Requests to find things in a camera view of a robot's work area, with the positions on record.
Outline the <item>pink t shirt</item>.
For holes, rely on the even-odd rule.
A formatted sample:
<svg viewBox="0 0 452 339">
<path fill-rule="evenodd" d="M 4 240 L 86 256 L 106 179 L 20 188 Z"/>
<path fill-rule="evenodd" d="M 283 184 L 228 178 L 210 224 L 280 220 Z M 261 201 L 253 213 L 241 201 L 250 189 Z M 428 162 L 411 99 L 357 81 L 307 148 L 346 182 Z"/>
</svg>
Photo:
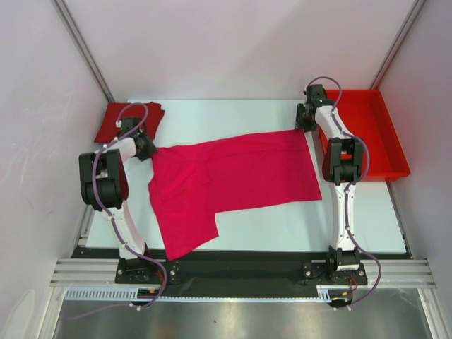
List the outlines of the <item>pink t shirt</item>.
<svg viewBox="0 0 452 339">
<path fill-rule="evenodd" d="M 152 165 L 150 203 L 170 260 L 218 237 L 216 213 L 322 199 L 300 131 L 160 148 Z"/>
</svg>

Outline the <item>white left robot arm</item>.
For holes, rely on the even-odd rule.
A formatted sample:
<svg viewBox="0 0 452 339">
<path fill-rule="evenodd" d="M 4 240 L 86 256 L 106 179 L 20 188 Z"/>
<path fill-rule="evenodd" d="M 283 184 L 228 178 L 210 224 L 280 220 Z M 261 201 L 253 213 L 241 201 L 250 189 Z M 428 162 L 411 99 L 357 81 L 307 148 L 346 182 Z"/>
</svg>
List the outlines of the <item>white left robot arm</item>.
<svg viewBox="0 0 452 339">
<path fill-rule="evenodd" d="M 124 163 L 148 160 L 157 148 L 138 117 L 120 119 L 119 132 L 101 150 L 78 156 L 81 197 L 102 213 L 112 225 L 119 247 L 119 270 L 131 270 L 141 283 L 155 276 L 155 264 L 145 259 L 148 248 L 140 236 L 128 207 L 129 184 Z"/>
</svg>

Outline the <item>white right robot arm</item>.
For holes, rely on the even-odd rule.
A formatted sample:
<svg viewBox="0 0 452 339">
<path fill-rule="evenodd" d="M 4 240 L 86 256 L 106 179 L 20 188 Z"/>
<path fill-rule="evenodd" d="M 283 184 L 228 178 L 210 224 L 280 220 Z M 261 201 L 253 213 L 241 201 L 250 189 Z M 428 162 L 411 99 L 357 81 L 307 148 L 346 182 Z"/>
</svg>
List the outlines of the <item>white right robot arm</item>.
<svg viewBox="0 0 452 339">
<path fill-rule="evenodd" d="M 341 94 L 332 100 L 325 88 L 313 81 L 304 94 L 305 102 L 297 105 L 295 128 L 305 133 L 320 129 L 328 139 L 321 174 L 331 192 L 333 237 L 319 280 L 333 285 L 365 285 L 367 276 L 354 232 L 354 200 L 356 184 L 369 171 L 369 151 L 340 118 Z"/>
</svg>

